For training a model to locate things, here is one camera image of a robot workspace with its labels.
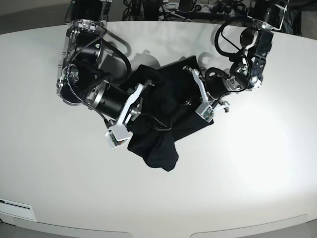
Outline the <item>image-left robot arm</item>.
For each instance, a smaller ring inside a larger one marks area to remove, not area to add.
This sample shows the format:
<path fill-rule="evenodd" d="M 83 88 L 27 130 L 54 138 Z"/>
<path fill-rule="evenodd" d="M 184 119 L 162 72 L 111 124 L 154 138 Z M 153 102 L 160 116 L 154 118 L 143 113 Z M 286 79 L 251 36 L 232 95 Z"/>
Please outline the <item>image-left robot arm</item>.
<path fill-rule="evenodd" d="M 132 82 L 132 66 L 128 58 L 104 40 L 107 33 L 104 21 L 111 6 L 109 0 L 73 0 L 67 10 L 63 58 L 59 65 L 60 77 L 56 93 L 71 106 L 85 105 L 97 112 L 107 128 L 114 131 L 120 124 L 127 125 L 139 115 L 152 118 L 158 131 L 171 130 L 169 119 L 161 117 L 141 93 L 131 104 L 128 100 L 137 88 L 154 86 L 152 79 Z M 126 73 L 115 79 L 110 72 L 99 68 L 98 58 L 104 47 L 112 50 L 125 63 Z"/>

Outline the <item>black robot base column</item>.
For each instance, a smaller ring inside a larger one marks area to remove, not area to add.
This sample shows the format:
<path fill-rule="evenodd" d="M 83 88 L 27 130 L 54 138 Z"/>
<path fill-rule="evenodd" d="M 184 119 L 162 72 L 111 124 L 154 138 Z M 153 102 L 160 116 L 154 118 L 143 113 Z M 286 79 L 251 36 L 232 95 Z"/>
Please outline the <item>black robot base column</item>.
<path fill-rule="evenodd" d="M 144 20 L 146 21 L 158 21 L 159 18 L 159 0 L 142 0 Z"/>

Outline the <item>image-right robot arm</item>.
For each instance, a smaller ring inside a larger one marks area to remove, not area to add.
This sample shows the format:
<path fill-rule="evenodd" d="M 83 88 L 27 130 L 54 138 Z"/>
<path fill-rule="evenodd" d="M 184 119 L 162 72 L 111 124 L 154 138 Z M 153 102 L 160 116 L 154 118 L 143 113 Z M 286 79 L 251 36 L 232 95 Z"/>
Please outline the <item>image-right robot arm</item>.
<path fill-rule="evenodd" d="M 232 62 L 232 66 L 228 71 L 210 67 L 205 74 L 185 67 L 198 90 L 187 90 L 179 103 L 183 106 L 201 103 L 198 112 L 212 114 L 217 106 L 227 106 L 223 97 L 259 88 L 264 80 L 264 67 L 274 32 L 281 30 L 288 5 L 287 0 L 253 0 L 244 13 L 227 19 L 216 31 L 214 46 L 221 56 Z M 234 22 L 249 22 L 249 26 L 240 35 L 241 46 L 237 52 L 230 53 L 220 47 L 219 39 L 225 28 Z"/>

